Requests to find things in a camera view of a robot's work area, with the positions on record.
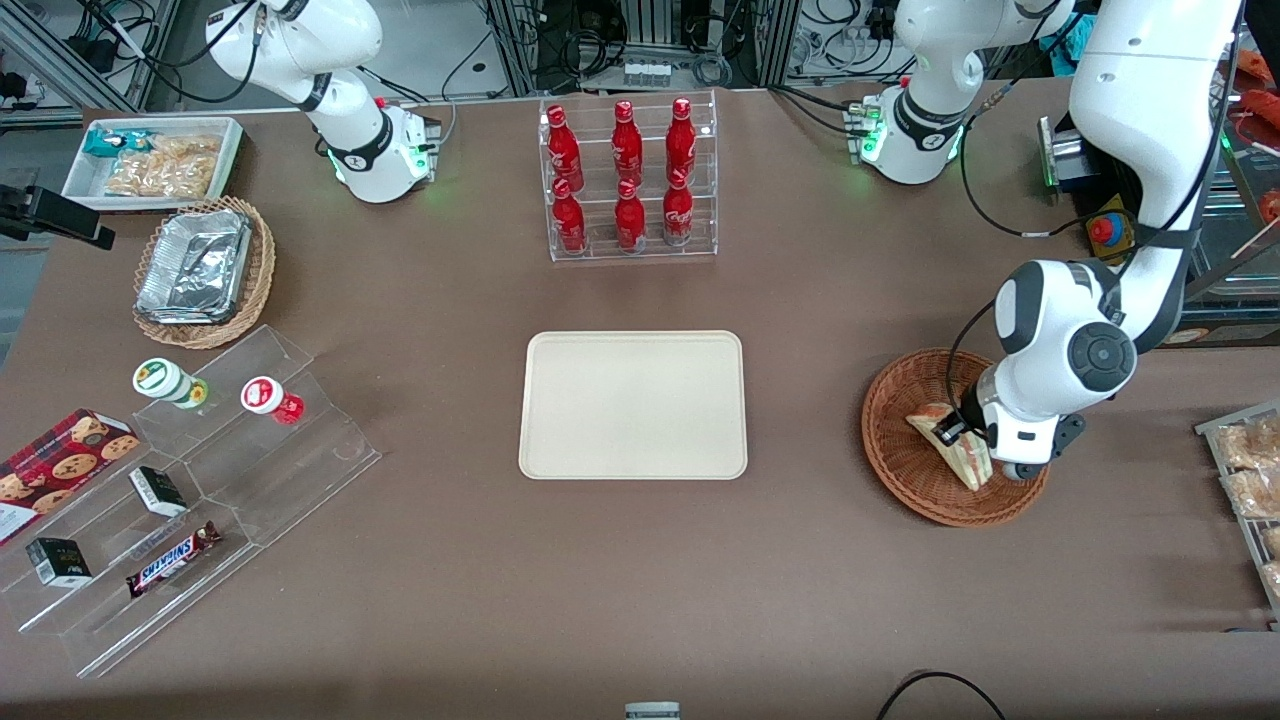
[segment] wicker basket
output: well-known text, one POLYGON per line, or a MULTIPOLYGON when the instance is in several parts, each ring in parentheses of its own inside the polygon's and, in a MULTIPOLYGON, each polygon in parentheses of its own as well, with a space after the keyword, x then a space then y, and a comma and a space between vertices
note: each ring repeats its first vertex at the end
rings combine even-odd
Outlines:
MULTIPOLYGON (((978 379, 991 360, 960 351, 952 368, 952 388, 959 396, 978 379)), ((934 347, 899 357, 881 370, 863 401, 863 447, 881 482, 908 507, 956 528, 1007 523, 1027 510, 1044 491, 1046 466, 1027 482, 1005 477, 992 461, 995 475, 982 489, 965 487, 929 441, 906 416, 927 402, 947 402, 945 375, 947 350, 934 347)))
MULTIPOLYGON (((253 237, 250 238, 250 255, 244 266, 244 279, 241 284, 239 309, 232 319, 221 325, 161 325, 148 322, 133 313, 133 322, 142 328, 147 337, 165 345, 177 345, 188 350, 209 350, 219 345, 238 338, 257 323, 266 305, 266 296, 271 292, 271 273, 275 270, 275 241, 271 240, 271 228, 262 222, 262 215, 252 205, 236 197, 219 197, 191 208, 183 208, 178 213, 184 215, 198 215, 214 213, 216 210, 236 210, 243 213, 253 220, 253 237)), ((151 241, 142 251, 142 260, 133 274, 133 291, 142 290, 142 279, 151 265, 151 254, 155 251, 156 240, 160 237, 160 228, 151 233, 151 241)))

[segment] table surface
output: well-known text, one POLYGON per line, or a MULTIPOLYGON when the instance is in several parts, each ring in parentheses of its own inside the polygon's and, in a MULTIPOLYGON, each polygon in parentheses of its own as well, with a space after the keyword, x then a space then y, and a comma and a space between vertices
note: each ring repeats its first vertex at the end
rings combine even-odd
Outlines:
MULTIPOLYGON (((1034 120, 1065 88, 1028 81, 975 128, 975 191, 1006 223, 1071 215, 1037 188, 1034 120)), ((535 101, 462 108, 438 182, 385 206, 334 182, 301 114, 239 117, 232 191, 279 252, 262 320, 315 352, 387 455, 104 679, 0 623, 0 715, 620 717, 669 698, 691 720, 845 719, 929 667, 1010 716, 1275 708, 1280 637, 1221 633, 1263 626, 1267 603, 1192 427, 1280 395, 1277 351, 1147 355, 1025 515, 983 530, 914 516, 863 456, 873 375, 948 345, 1019 263, 1079 258, 1083 241, 1002 236, 956 167, 896 186, 776 96, 717 96, 721 255, 687 265, 552 265, 535 101), (737 333, 746 474, 521 475, 526 343, 603 329, 737 333)), ((143 398, 125 378, 157 352, 214 356, 133 325, 156 218, 110 224, 109 254, 50 254, 0 374, 4 447, 73 407, 128 416, 143 398)), ((968 346, 996 351, 989 323, 968 346)), ((931 683, 896 716, 987 716, 931 683)))

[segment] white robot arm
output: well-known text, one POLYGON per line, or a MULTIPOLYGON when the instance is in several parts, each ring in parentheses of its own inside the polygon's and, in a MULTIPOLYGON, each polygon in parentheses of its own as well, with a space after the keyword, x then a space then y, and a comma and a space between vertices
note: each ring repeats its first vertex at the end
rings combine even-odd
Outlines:
POLYGON ((378 55, 383 28, 365 0, 250 0, 209 17, 205 37, 227 74, 303 110, 329 145, 338 179, 366 202, 394 200, 433 173, 426 126, 379 108, 351 68, 378 55))
POLYGON ((1102 4, 1070 115, 1088 142, 1142 182, 1139 249, 1120 273, 1097 260, 1018 268, 995 300, 1007 356, 964 393, 943 441, 982 428, 1006 471, 1033 477, 1083 430, 1075 414, 1114 396, 1137 356, 1174 329, 1216 142, 1210 86, 1239 8, 1240 0, 1102 4))
POLYGON ((911 83, 864 99, 870 109, 859 159, 884 177, 919 184, 938 177, 960 138, 960 126, 982 87, 975 54, 1050 35, 1071 14, 1073 0, 902 0, 893 33, 915 53, 911 83))

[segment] red cookie box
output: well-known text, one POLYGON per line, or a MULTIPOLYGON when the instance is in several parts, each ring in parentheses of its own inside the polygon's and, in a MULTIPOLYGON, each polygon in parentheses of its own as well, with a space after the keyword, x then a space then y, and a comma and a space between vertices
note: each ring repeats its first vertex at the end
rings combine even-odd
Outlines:
POLYGON ((137 446, 124 423, 77 410, 0 462, 0 546, 137 446))

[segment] beige tray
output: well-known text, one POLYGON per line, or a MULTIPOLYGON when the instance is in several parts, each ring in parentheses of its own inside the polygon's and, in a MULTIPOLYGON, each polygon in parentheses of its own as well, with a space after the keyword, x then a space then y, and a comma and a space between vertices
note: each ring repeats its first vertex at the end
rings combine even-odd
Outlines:
POLYGON ((726 331, 535 336, 520 469, 536 480, 741 475, 742 343, 726 331))

